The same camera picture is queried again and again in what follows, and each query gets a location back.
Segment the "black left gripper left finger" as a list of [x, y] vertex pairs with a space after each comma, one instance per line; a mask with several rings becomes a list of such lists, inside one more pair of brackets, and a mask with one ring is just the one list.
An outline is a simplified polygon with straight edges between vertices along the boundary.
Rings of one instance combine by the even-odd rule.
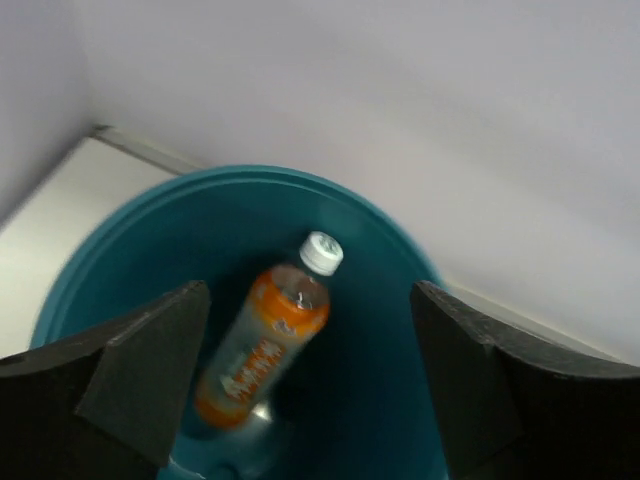
[[189, 282], [1, 361], [4, 479], [153, 479], [168, 464], [209, 313]]

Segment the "beige bin with teal liner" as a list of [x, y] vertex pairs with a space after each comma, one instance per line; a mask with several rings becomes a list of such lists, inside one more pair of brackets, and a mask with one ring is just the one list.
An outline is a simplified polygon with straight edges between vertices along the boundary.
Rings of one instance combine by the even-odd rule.
[[231, 431], [187, 409], [163, 479], [443, 479], [413, 327], [414, 283], [437, 281], [387, 215], [323, 178], [273, 166], [219, 167], [156, 186], [116, 210], [54, 281], [33, 346], [124, 314], [190, 280], [209, 287], [207, 361], [255, 278], [329, 234], [344, 258], [323, 330], [270, 397]]

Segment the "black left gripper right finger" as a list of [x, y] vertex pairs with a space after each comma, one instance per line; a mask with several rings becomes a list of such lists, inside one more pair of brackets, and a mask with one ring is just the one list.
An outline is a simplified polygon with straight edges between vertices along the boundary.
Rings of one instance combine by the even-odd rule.
[[639, 370], [536, 337], [433, 283], [410, 294], [453, 479], [635, 479]]

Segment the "clear bottle orange label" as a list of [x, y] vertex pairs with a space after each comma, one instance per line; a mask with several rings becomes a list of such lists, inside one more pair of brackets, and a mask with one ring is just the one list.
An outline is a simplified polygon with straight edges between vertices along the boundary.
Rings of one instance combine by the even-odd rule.
[[206, 424], [223, 429], [244, 423], [322, 330], [331, 304], [328, 279], [343, 258], [337, 240], [313, 231], [296, 260], [256, 278], [197, 382], [194, 408]]

